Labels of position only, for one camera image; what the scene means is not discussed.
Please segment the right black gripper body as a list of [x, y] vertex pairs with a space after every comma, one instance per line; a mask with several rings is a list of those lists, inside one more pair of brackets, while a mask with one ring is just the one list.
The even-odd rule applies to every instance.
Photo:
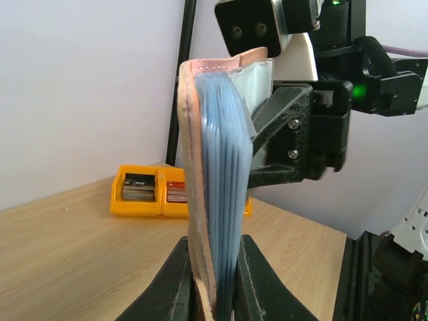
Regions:
[[327, 168], [338, 172], [346, 159], [353, 87], [349, 81], [273, 82], [280, 86], [310, 87], [308, 126], [296, 130], [299, 121], [284, 126], [262, 147], [253, 148], [260, 164], [251, 170], [248, 187], [317, 181]]

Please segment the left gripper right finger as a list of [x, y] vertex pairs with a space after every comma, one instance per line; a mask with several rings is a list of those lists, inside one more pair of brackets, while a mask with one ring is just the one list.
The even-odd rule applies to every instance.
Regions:
[[234, 302], [235, 320], [317, 319], [287, 289], [250, 235], [241, 237]]

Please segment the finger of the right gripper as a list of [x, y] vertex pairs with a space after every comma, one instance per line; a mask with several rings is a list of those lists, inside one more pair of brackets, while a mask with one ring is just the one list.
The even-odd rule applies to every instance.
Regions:
[[307, 85], [280, 86], [259, 108], [253, 119], [256, 131], [253, 147], [262, 147], [279, 130], [298, 120], [296, 130], [308, 126], [310, 87]]

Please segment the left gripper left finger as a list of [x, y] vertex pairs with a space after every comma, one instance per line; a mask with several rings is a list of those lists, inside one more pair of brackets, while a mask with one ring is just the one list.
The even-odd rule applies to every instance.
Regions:
[[145, 291], [116, 319], [189, 320], [192, 285], [188, 241], [182, 237]]

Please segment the pink leather card holder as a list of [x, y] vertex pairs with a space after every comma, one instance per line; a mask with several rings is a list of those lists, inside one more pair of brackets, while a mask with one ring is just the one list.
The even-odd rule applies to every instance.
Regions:
[[177, 114], [189, 210], [188, 248], [199, 320], [232, 320], [255, 129], [272, 92], [267, 49], [179, 68]]

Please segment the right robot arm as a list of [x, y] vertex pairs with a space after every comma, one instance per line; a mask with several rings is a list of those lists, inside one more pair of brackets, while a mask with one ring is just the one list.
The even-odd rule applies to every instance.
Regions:
[[344, 168], [319, 182], [262, 187], [255, 196], [354, 237], [395, 224], [427, 181], [427, 112], [353, 112]]

